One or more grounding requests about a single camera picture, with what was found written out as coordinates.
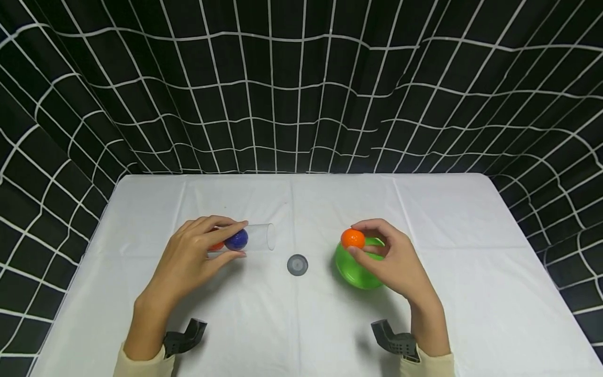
round gray marker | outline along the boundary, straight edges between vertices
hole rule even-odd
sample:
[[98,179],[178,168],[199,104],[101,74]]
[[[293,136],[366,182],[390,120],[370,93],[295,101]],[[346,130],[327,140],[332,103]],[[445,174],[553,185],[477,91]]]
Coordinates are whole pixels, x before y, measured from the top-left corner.
[[301,254],[294,254],[287,261],[287,270],[293,276],[301,276],[308,270],[308,260]]

red ball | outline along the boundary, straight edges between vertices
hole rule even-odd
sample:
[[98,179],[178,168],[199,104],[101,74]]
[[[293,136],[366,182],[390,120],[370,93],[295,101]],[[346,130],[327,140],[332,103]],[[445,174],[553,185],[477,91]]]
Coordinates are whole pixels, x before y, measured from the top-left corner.
[[[219,228],[213,228],[212,230],[210,230],[210,232],[213,232],[214,230],[218,230]],[[208,250],[211,252],[215,252],[217,250],[221,250],[224,247],[224,243],[220,242],[218,244],[213,245],[212,247],[210,247]]]
[[356,229],[347,229],[341,234],[341,245],[347,250],[350,246],[361,249],[364,247],[364,234]]

blue ball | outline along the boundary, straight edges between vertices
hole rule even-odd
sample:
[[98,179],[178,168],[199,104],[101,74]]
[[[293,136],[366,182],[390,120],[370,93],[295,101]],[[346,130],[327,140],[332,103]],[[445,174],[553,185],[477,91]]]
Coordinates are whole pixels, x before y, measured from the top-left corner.
[[242,250],[245,246],[247,246],[247,241],[249,241],[247,231],[245,229],[241,229],[232,237],[227,238],[224,241],[224,245],[229,250],[239,251]]

black curtain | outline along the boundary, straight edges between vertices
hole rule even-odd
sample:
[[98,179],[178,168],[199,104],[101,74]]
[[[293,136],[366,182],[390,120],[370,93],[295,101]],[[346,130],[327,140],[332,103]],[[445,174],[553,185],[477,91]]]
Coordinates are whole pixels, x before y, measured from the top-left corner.
[[603,358],[600,0],[7,0],[0,371],[126,174],[483,173]]

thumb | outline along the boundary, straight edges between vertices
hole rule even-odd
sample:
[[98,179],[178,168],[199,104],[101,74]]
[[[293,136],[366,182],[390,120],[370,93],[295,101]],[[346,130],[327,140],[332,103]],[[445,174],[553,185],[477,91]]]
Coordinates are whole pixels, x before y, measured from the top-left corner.
[[217,257],[213,258],[207,264],[209,265],[211,273],[213,275],[216,272],[218,272],[220,270],[220,268],[222,268],[226,264],[228,264],[228,262],[233,261],[238,258],[244,258],[246,256],[247,256],[247,254],[245,254],[245,252],[235,252],[235,251],[229,250],[229,251],[224,252],[224,253],[218,255]]
[[359,265],[366,268],[370,273],[377,275],[377,272],[379,271],[379,261],[369,257],[364,250],[355,246],[348,247],[347,252],[350,253]]

